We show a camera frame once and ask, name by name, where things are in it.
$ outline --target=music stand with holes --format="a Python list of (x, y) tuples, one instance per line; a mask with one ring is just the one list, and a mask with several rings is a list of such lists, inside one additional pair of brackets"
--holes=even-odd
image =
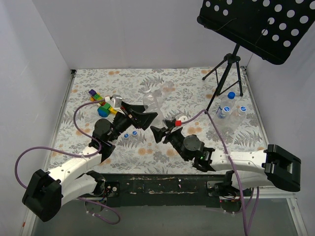
[[(207, 107), (215, 96), (239, 83), (243, 95), (239, 61), (240, 46), (268, 62), (280, 65), (315, 21), (315, 0), (204, 0), (197, 18), (198, 23), (236, 43), (232, 54), (227, 54), (212, 71), (227, 61), (227, 67)], [(238, 81), (221, 92), (224, 82), (236, 63)]]

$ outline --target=white wall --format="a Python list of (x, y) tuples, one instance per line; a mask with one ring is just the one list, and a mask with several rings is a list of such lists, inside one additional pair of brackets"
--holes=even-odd
[(315, 235), (315, 24), (283, 65), (253, 56), (248, 73), (269, 142), (302, 159), (298, 205)]
[[(70, 71), (31, 0), (0, 0), (0, 235), (19, 235), (24, 189), (14, 177), (18, 155), (50, 144)], [(27, 154), (25, 184), (46, 152)]]
[(235, 46), (197, 22), (202, 0), (33, 2), (71, 69), (214, 66)]

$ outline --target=black metal base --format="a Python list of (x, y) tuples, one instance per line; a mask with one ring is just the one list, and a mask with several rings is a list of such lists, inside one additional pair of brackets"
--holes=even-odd
[[(239, 61), (241, 60), (241, 58), (239, 56), (237, 56), (237, 52), (240, 48), (240, 45), (239, 44), (236, 44), (235, 48), (234, 48), (234, 51), (233, 53), (229, 53), (229, 54), (226, 54), (223, 61), (221, 61), (215, 68), (213, 68), (206, 76), (204, 76), (202, 78), (202, 80), (205, 80), (209, 75), (211, 75), (213, 72), (216, 72), (216, 78), (217, 78), (217, 88), (209, 102), (209, 105), (207, 107), (207, 111), (209, 111), (209, 108), (213, 102), (213, 100), (215, 99), (216, 96), (219, 96), (221, 95), (222, 93), (224, 93), (225, 91), (227, 91), (228, 89), (230, 89), (231, 87), (233, 87), (234, 85), (236, 85), (237, 83), (239, 84), (239, 87), (240, 87), (240, 96), (243, 96), (243, 88), (242, 88), (242, 81), (241, 81), (241, 72), (240, 72), (240, 64), (239, 64)], [(219, 82), (219, 79), (218, 79), (218, 73), (217, 73), (217, 69), (227, 61), (227, 67), (220, 79), (220, 82)], [(236, 81), (235, 83), (233, 83), (230, 87), (228, 87), (227, 89), (225, 89), (224, 91), (221, 91), (222, 88), (223, 88), (223, 85), (226, 81), (226, 78), (230, 72), (230, 69), (232, 68), (232, 65), (236, 63), (236, 69), (237, 69), (237, 76), (238, 76), (238, 81)]]
[[(226, 183), (226, 175), (141, 175), (103, 174), (109, 189), (109, 207), (131, 206), (206, 206), (220, 207), (212, 186)], [(250, 196), (250, 190), (243, 191)]]

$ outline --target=yellow block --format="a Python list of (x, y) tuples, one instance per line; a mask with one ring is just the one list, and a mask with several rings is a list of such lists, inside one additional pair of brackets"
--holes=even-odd
[(116, 115), (116, 113), (117, 113), (117, 111), (114, 108), (112, 108), (112, 107), (109, 108), (109, 112), (111, 114), (114, 114), (114, 115)]

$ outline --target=small water bottle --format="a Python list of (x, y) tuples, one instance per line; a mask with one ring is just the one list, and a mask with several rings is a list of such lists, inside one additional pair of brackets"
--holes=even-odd
[(234, 134), (234, 131), (237, 129), (238, 126), (243, 122), (246, 117), (246, 107), (240, 107), (239, 109), (235, 109), (229, 119), (229, 126), (228, 126), (228, 134)]
[(230, 111), (231, 109), (226, 106), (222, 110), (218, 111), (213, 118), (213, 122), (221, 134), (226, 134), (226, 129), (229, 125)]
[(159, 109), (158, 100), (153, 92), (151, 92), (151, 89), (149, 89), (148, 86), (145, 86), (143, 89), (144, 95), (143, 95), (143, 105), (146, 109), (145, 112), (156, 112), (157, 117), (153, 120), (151, 123), (152, 126), (155, 126), (157, 128), (164, 127), (164, 115), (162, 111)]
[(234, 92), (229, 92), (227, 97), (224, 97), (221, 100), (220, 106), (217, 110), (217, 113), (222, 111), (223, 107), (229, 107), (230, 109), (233, 108), (234, 104), (235, 104), (235, 93)]
[(167, 97), (173, 91), (174, 83), (172, 81), (165, 82), (158, 90), (155, 90), (154, 93), (157, 98), (157, 103), (159, 107), (166, 101)]

